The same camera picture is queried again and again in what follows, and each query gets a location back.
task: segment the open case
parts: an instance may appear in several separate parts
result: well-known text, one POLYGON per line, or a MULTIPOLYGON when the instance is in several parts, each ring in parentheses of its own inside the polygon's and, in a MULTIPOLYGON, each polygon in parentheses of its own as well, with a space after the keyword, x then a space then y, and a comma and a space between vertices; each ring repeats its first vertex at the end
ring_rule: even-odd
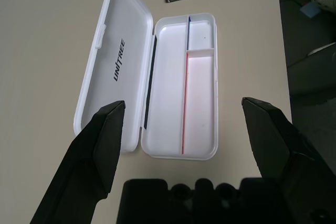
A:
POLYGON ((218 148, 217 31, 211 14, 153 17, 141 0, 104 0, 74 118, 126 104, 121 152, 206 160, 218 148))

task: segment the case lid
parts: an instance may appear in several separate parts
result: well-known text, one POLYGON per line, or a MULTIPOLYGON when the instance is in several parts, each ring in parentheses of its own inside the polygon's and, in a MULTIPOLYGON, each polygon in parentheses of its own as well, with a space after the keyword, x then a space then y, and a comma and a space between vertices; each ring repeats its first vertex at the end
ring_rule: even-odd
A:
POLYGON ((139 139, 153 18, 141 0, 104 0, 74 118, 78 135, 106 104, 125 101, 121 151, 139 139))

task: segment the unitree logo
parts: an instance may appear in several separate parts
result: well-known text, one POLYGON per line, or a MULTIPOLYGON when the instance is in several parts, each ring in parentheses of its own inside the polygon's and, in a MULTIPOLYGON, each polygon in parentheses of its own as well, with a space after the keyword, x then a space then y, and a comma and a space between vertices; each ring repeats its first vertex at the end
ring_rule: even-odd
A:
POLYGON ((122 65, 121 60, 122 60, 122 55, 124 53, 124 47, 125 47, 125 41, 123 39, 121 39, 118 58, 117 58, 117 61, 115 63, 115 71, 114 71, 114 77, 113 77, 114 80, 116 80, 116 81, 118 81, 119 71, 120 71, 120 67, 122 65))

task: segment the white table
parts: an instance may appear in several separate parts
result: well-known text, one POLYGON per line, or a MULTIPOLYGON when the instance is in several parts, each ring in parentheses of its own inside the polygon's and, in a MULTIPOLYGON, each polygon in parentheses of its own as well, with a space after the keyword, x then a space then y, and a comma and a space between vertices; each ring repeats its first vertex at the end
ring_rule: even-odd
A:
MULTIPOLYGON (((0 0, 0 216, 31 220, 74 132, 72 120, 103 0, 0 0)), ((144 0, 154 22, 212 13, 218 27, 219 148, 206 162, 122 155, 112 192, 93 223, 114 223, 123 183, 163 178, 193 187, 198 178, 238 187, 260 176, 241 106, 268 101, 290 119, 278 0, 144 0)))

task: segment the black plastic part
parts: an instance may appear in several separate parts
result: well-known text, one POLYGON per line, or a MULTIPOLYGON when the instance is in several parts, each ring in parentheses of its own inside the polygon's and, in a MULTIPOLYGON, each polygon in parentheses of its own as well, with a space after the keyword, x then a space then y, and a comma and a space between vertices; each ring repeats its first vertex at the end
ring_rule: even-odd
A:
POLYGON ((317 209, 336 219, 336 177, 311 143, 270 103, 243 98, 242 105, 260 173, 280 183, 296 222, 311 223, 317 209))
POLYGON ((230 190, 237 193, 223 199, 208 179, 199 179, 194 190, 182 184, 168 190, 162 179, 129 180, 124 184, 117 224, 293 223, 274 180, 243 179, 239 190, 232 186, 230 190))
POLYGON ((148 111, 149 111, 149 102, 151 99, 151 90, 152 90, 152 80, 153 80, 153 70, 154 70, 154 59, 155 59, 155 51, 156 51, 156 43, 158 39, 155 37, 154 39, 154 46, 153 46, 153 55, 152 55, 152 63, 151 63, 151 72, 149 75, 149 84, 148 84, 148 91, 147 91, 147 98, 146 98, 146 111, 145 111, 145 121, 143 127, 147 129, 147 120, 148 120, 148 111))
POLYGON ((111 191, 120 154, 125 104, 102 107, 73 140, 31 223, 91 223, 111 191))

